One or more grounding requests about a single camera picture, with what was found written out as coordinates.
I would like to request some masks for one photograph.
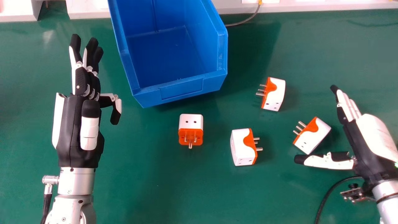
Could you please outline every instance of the black cable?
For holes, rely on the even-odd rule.
[[[50,211],[51,199],[53,194],[44,194],[44,204],[43,204],[43,216],[41,217],[40,224],[45,224],[46,218]]]
[[[225,27],[237,26],[237,25],[240,25],[240,24],[244,24],[244,23],[246,23],[247,21],[253,19],[253,18],[257,15],[258,10],[260,9],[260,6],[261,6],[261,4],[258,4],[256,11],[255,11],[255,12],[253,13],[253,15],[251,15],[249,18],[247,18],[247,19],[245,19],[245,20],[243,20],[243,21],[237,22],[237,23],[225,24]]]
[[[327,201],[327,199],[329,198],[329,195],[333,192],[333,190],[334,190],[337,186],[339,186],[340,184],[342,184],[342,183],[344,183],[344,182],[346,182],[346,181],[354,180],[354,179],[360,179],[360,178],[361,178],[361,177],[359,177],[359,176],[347,177],[347,178],[344,178],[344,179],[338,181],[338,182],[335,183],[333,186],[331,186],[331,187],[329,188],[329,190],[326,192],[324,198],[322,199],[321,204],[319,205],[318,212],[316,213],[316,217],[315,217],[315,222],[314,222],[314,224],[318,224],[318,223],[319,223],[319,219],[320,219],[320,217],[321,217],[321,213],[322,213],[323,207],[325,206],[326,201]]]

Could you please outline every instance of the green tabletop surface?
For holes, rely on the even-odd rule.
[[[105,149],[94,187],[99,224],[312,223],[329,187],[354,174],[293,162],[303,153],[292,131],[315,116],[332,127],[315,152],[351,151],[332,84],[398,140],[398,10],[259,14],[228,28],[228,76],[220,91],[142,109],[131,96],[110,19],[69,20],[64,2],[50,3],[37,22],[0,24],[0,224],[39,223],[41,178],[59,175],[53,113],[56,92],[71,92],[73,33],[83,44],[98,39],[105,52],[101,90],[123,100],[119,125],[108,122],[110,108],[102,112]],[[279,112],[262,110],[255,95],[267,77],[286,80]],[[179,145],[182,113],[203,115],[202,146]],[[232,162],[231,130],[240,128],[261,138],[264,150],[253,166]],[[376,204],[345,202],[339,192],[346,188],[331,195],[321,223],[378,223]]]

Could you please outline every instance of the gray cable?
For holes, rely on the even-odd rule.
[[[245,19],[245,20],[243,20],[243,21],[240,21],[240,22],[237,22],[237,23],[234,23],[234,24],[225,24],[225,27],[230,27],[230,26],[237,26],[237,25],[240,25],[240,24],[244,24],[244,23],[246,23],[247,21],[249,21],[249,20],[251,20],[251,19],[253,19],[256,15],[257,15],[257,13],[258,13],[258,10],[260,9],[260,4],[257,6],[257,9],[256,9],[256,11],[253,13],[253,15],[252,16],[250,16],[249,18],[247,18],[247,19]]]

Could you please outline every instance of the robotic arm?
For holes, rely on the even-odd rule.
[[[44,176],[44,208],[41,224],[95,224],[93,187],[96,168],[104,148],[99,131],[101,108],[113,106],[111,123],[117,125],[121,116],[121,99],[102,94],[98,63],[103,50],[91,38],[80,56],[81,39],[73,34],[69,55],[72,65],[72,93],[55,97],[52,142],[58,153],[59,176]],[[49,213],[53,185],[58,196]]]
[[[365,182],[362,187],[352,185],[341,192],[352,202],[374,198],[382,221],[398,223],[398,151],[386,125],[370,114],[361,114],[355,102],[337,86],[332,85],[336,96],[337,116],[350,143],[354,157],[348,152],[327,155],[296,155],[295,162],[327,169],[353,169]]]

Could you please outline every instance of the black and white robotic hand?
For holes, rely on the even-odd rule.
[[[121,99],[101,93],[98,64],[103,50],[91,38],[80,56],[81,39],[73,34],[69,55],[72,65],[72,93],[56,94],[52,142],[58,153],[59,176],[44,176],[45,201],[41,224],[94,224],[93,187],[96,168],[104,148],[99,130],[101,108],[113,106],[111,123],[121,116]],[[58,196],[49,213],[53,185]]]
[[[341,192],[352,202],[372,198],[377,203],[384,224],[398,223],[398,151],[386,125],[370,114],[361,114],[355,102],[337,86],[330,87],[336,96],[337,116],[343,125],[352,150],[327,155],[297,155],[295,162],[327,169],[353,169],[364,179],[362,187]]]

